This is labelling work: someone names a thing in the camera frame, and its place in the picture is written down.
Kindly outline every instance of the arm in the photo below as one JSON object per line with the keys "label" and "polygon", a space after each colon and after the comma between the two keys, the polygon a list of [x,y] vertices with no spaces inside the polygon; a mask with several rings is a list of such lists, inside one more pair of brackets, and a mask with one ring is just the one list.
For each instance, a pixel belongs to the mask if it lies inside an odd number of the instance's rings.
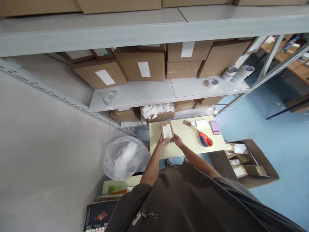
{"label": "arm", "polygon": [[182,150],[188,162],[196,167],[201,172],[205,173],[210,178],[221,177],[221,175],[205,160],[191,151],[186,145],[183,144],[181,138],[178,135],[174,135],[175,144]]}
{"label": "arm", "polygon": [[146,166],[146,169],[142,175],[140,184],[149,184],[151,187],[154,186],[155,182],[159,177],[159,160],[160,160],[160,151],[161,148],[165,145],[168,141],[168,138],[162,140],[162,136],[158,141],[157,146],[154,149],[152,156]]}

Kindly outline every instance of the white label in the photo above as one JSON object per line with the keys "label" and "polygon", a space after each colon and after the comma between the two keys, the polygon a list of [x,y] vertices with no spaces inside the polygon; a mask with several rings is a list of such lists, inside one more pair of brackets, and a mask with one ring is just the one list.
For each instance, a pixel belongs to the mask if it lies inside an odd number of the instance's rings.
{"label": "white label", "polygon": [[145,47],[160,47],[160,44],[147,44],[147,45],[142,45]]}
{"label": "white label", "polygon": [[72,60],[93,55],[90,50],[65,52]]}
{"label": "white label", "polygon": [[238,69],[245,62],[248,56],[249,54],[242,55],[233,66]]}
{"label": "white label", "polygon": [[137,63],[142,77],[150,77],[148,62],[138,61]]}
{"label": "white label", "polygon": [[106,85],[116,84],[116,82],[114,82],[114,80],[111,78],[111,76],[108,74],[108,72],[105,69],[104,70],[95,71],[95,73],[99,76],[99,78]]}
{"label": "white label", "polygon": [[195,41],[183,42],[183,49],[181,51],[181,57],[191,57],[194,49]]}
{"label": "white label", "polygon": [[100,49],[94,49],[96,52],[97,56],[107,56],[109,55],[108,51],[105,48],[100,48]]}
{"label": "white label", "polygon": [[258,50],[260,46],[264,43],[268,36],[260,36],[254,44],[252,44],[251,48],[248,50],[248,52],[253,52],[255,50]]}
{"label": "white label", "polygon": [[245,174],[241,167],[235,168],[235,169],[234,169],[234,172],[235,172],[235,174],[236,174],[237,177],[239,177],[239,176]]}

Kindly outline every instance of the wooden table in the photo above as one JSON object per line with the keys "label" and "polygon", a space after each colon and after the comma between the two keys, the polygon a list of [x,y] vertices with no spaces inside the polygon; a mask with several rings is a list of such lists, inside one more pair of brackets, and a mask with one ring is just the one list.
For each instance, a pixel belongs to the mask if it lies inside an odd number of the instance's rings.
{"label": "wooden table", "polygon": [[[183,143],[189,147],[196,154],[211,152],[211,151],[219,151],[225,150],[227,145],[222,137],[222,135],[213,135],[210,125],[207,127],[199,128],[201,132],[209,136],[213,140],[212,147],[204,147],[201,144],[200,138],[198,136],[197,129],[193,126],[189,127],[183,124],[183,121],[187,120],[189,122],[193,120],[207,120],[214,121],[214,116],[202,116],[197,118],[187,118],[187,119],[178,119],[172,120],[172,127],[175,134],[181,137]],[[150,154],[152,155],[158,139],[161,135],[160,123],[153,122],[149,124],[149,134],[150,134]],[[167,159],[172,157],[184,156],[179,147],[176,146],[175,143],[166,144],[160,154],[160,159]]]}

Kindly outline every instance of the plastic bag of packing material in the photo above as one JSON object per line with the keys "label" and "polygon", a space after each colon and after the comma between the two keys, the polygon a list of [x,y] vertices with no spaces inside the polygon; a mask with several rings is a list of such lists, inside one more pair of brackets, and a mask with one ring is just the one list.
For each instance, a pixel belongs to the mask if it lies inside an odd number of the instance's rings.
{"label": "plastic bag of packing material", "polygon": [[143,171],[149,159],[148,149],[141,140],[133,136],[121,137],[106,147],[104,173],[113,180],[126,180]]}
{"label": "plastic bag of packing material", "polygon": [[174,103],[172,102],[165,104],[147,105],[142,107],[142,115],[146,119],[154,119],[158,116],[158,114],[169,111],[175,111]]}

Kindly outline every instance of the white plastic bag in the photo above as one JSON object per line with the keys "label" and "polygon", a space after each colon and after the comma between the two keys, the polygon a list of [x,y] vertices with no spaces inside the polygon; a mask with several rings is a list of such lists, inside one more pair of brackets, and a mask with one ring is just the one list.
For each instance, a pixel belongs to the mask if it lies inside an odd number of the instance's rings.
{"label": "white plastic bag", "polygon": [[126,180],[144,170],[149,159],[148,149],[141,140],[133,136],[121,137],[106,147],[104,173],[113,180]]}

